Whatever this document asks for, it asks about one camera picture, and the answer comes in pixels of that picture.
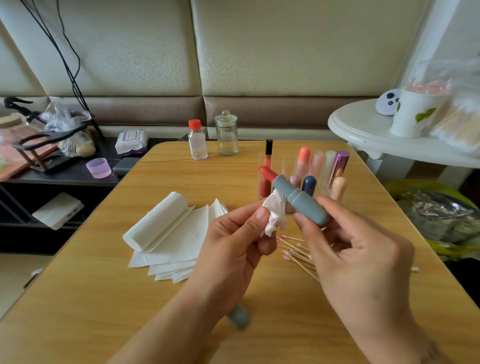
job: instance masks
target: white power bank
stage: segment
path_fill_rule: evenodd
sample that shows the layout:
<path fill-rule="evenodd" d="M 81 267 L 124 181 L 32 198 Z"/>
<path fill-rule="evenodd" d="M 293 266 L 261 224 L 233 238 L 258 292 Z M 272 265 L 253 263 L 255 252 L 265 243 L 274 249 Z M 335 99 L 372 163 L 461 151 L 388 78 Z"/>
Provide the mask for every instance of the white power bank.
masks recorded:
<path fill-rule="evenodd" d="M 62 192 L 32 215 L 53 230 L 58 230 L 83 207 L 84 204 L 80 200 Z"/>

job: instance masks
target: gray lipstick tube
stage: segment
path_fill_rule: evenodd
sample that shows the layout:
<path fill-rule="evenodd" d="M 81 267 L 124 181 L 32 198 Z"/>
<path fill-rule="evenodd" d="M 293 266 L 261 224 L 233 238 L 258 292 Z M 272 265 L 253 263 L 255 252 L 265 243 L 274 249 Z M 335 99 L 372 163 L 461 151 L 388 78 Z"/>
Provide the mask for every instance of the gray lipstick tube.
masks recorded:
<path fill-rule="evenodd" d="M 313 197 L 308 196 L 300 188 L 292 186 L 286 177 L 278 175 L 272 182 L 272 186 L 287 198 L 287 201 L 296 209 L 297 212 L 304 214 L 315 224 L 325 226 L 330 220 L 330 215 L 321 207 Z"/>

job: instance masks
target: floor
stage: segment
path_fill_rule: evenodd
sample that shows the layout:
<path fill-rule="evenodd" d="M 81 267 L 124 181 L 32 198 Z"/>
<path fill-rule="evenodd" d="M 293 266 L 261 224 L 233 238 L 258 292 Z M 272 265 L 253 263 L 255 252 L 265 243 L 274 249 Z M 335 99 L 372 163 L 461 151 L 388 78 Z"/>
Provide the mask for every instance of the floor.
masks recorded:
<path fill-rule="evenodd" d="M 45 268 L 50 255 L 0 254 L 0 318 L 24 291 L 31 273 Z"/>

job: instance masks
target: hand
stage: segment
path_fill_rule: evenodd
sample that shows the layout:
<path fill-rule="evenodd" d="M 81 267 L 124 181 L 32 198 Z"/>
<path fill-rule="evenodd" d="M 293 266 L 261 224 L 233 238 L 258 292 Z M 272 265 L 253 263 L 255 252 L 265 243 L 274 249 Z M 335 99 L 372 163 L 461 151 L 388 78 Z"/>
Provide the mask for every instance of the hand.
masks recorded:
<path fill-rule="evenodd" d="M 270 212 L 262 201 L 240 207 L 210 224 L 192 275 L 183 289 L 195 291 L 218 319 L 240 302 L 262 255 L 276 249 L 276 237 L 262 236 Z"/>
<path fill-rule="evenodd" d="M 322 232 L 295 214 L 327 300 L 372 363 L 410 363 L 434 347 L 413 319 L 412 243 L 338 202 L 316 198 L 332 217 Z"/>

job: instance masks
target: folded paper towel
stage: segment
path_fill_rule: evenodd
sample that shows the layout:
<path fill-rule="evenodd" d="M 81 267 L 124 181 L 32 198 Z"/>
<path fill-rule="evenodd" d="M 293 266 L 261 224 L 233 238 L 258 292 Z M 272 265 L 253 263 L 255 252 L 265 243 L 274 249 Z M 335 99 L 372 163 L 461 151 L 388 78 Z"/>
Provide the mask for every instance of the folded paper towel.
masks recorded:
<path fill-rule="evenodd" d="M 124 235 L 134 249 L 129 267 L 150 266 L 155 280 L 187 279 L 193 271 L 208 225 L 227 208 L 218 200 L 194 209 L 181 194 L 171 192 Z"/>
<path fill-rule="evenodd" d="M 265 206 L 270 211 L 267 226 L 265 227 L 265 234 L 272 236 L 272 233 L 279 228 L 285 230 L 287 228 L 287 217 L 285 216 L 285 205 L 287 199 L 282 197 L 277 190 L 274 190 L 268 196 L 262 206 Z"/>

